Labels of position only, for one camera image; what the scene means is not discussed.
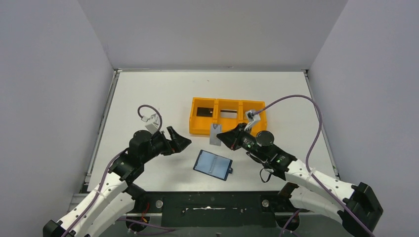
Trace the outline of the silver grey credit card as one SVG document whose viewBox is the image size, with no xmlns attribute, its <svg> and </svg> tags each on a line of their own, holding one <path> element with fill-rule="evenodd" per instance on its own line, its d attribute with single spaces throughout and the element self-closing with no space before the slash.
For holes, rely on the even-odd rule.
<svg viewBox="0 0 419 237">
<path fill-rule="evenodd" d="M 218 134 L 222 133 L 222 125 L 212 123 L 210 125 L 210 136 L 209 136 L 209 144 L 213 146 L 221 146 L 221 141 L 217 137 Z"/>
</svg>

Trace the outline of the blue leather card holder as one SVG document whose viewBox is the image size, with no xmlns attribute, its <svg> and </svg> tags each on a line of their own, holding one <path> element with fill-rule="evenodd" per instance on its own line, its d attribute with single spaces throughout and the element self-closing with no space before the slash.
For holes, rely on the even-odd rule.
<svg viewBox="0 0 419 237">
<path fill-rule="evenodd" d="M 233 173 L 232 163 L 229 158 L 200 150 L 193 170 L 226 181 L 229 174 Z"/>
</svg>

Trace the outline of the orange three-compartment tray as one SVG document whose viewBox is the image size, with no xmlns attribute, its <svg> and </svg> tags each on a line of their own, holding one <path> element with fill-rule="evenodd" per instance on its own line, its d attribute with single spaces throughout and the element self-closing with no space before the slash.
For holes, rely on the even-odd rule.
<svg viewBox="0 0 419 237">
<path fill-rule="evenodd" d="M 198 107 L 213 108 L 212 117 L 197 117 Z M 265 102 L 263 101 L 194 97 L 189 118 L 189 133 L 210 135 L 210 125 L 212 123 L 221 124 L 222 132 L 226 132 L 235 128 L 239 123 L 248 123 L 245 116 L 246 111 L 259 111 L 264 107 Z"/>
</svg>

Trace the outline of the black VIP credit card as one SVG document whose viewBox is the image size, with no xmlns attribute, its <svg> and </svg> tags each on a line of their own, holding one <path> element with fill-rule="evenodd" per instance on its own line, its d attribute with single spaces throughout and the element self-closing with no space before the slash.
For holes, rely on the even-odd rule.
<svg viewBox="0 0 419 237">
<path fill-rule="evenodd" d="M 213 108 L 198 107 L 196 116 L 197 117 L 208 117 L 211 118 L 213 115 Z"/>
</svg>

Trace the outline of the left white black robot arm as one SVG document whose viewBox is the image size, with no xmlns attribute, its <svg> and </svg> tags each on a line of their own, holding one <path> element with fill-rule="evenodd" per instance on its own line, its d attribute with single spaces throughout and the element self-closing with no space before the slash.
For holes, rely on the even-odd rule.
<svg viewBox="0 0 419 237">
<path fill-rule="evenodd" d="M 98 185 L 70 212 L 58 221 L 48 221 L 44 237 L 93 237 L 99 235 L 123 214 L 139 211 L 146 205 L 146 191 L 134 181 L 144 172 L 145 164 L 163 155 L 185 150 L 192 141 L 167 127 L 163 132 L 147 130 L 134 133 L 129 146 L 106 166 Z"/>
</svg>

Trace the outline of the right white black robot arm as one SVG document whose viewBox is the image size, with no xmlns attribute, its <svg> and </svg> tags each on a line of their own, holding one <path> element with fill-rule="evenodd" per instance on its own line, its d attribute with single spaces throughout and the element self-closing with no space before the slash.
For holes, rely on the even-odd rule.
<svg viewBox="0 0 419 237">
<path fill-rule="evenodd" d="M 317 171 L 276 146 L 271 132 L 263 130 L 253 136 L 246 126 L 240 123 L 217 138 L 233 151 L 245 149 L 252 160 L 290 185 L 278 196 L 281 209 L 310 210 L 342 224 L 354 237 L 373 236 L 383 208 L 368 184 L 343 182 Z"/>
</svg>

